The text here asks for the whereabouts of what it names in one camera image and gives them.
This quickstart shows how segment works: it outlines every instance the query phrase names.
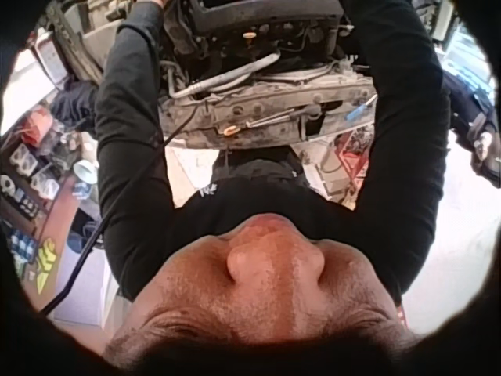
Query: blue tool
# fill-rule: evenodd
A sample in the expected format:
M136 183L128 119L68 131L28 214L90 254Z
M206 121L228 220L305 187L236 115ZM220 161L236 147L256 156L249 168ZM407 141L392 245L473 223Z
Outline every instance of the blue tool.
M355 108L352 112L350 112L348 115L346 115L346 120L347 121L354 121L358 118L360 118L362 116L362 114L364 113L364 111L372 106L372 104L374 103L374 101L376 100L377 98L377 94L374 94L367 102L365 102L364 104L358 106L357 108Z

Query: nose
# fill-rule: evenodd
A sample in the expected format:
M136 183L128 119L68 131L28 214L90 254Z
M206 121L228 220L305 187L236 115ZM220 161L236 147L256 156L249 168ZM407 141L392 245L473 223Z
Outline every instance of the nose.
M227 267L237 284L267 284L269 288L289 291L318 286L325 257L288 220L259 217L238 232L232 242L235 247L228 255Z

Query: wire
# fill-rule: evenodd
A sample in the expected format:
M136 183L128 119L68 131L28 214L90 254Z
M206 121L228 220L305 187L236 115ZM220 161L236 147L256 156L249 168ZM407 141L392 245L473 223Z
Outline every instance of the wire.
M130 190L142 179L144 178L145 174L148 172L148 170L151 168L153 163L157 161L157 158L165 153L164 149L165 147L188 125L188 123L195 117L195 113L200 107L200 104L197 105L194 109L191 115L185 120L184 123L182 123L180 126L176 128L175 131L164 141L164 143L161 145L156 150L156 153L153 155L153 157L148 161L148 163L145 163L144 167L139 170L137 174L135 174L132 179L129 180L129 182L125 185L124 189L118 194L118 197L115 199L115 201L112 203L110 210L103 216L103 219L97 226L97 228L94 230L90 238L87 240L87 243L85 243L84 248L82 249L81 256L77 261L77 265L73 269L73 272L71 272L70 278L68 278L68 281L66 285L64 286L63 290L56 295L56 297L51 300L40 312L44 316L48 316L69 294L71 291L71 288L73 288L73 285L75 281L77 280L78 274L81 272L81 268L84 266L85 260L87 257L91 254L92 252L92 247L94 247L94 244L96 244L96 241L98 240L99 236L101 233L104 231L106 226L108 225L108 222L110 221L111 215L115 212L116 208L120 204L120 201L127 195L127 193L130 192Z

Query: car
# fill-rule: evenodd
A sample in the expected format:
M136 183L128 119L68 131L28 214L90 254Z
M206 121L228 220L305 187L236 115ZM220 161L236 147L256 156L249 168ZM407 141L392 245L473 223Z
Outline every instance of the car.
M132 0L53 2L67 65L99 84ZM415 0L431 30L438 2ZM171 0L160 36L160 123L172 145L194 149L281 146L371 124L376 91L356 32L338 0Z

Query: sleeve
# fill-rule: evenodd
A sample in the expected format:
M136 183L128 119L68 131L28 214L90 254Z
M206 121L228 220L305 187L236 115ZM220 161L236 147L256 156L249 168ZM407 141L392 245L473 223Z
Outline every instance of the sleeve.
M449 97L434 46L405 0L344 0L378 93L369 170L355 216L371 261L405 292L434 240Z
M163 142L157 107L162 23L159 5L135 4L108 56L96 100L103 215ZM123 197L104 233L106 256L126 298L133 300L160 267L173 214L167 165L165 157L159 157L149 175Z

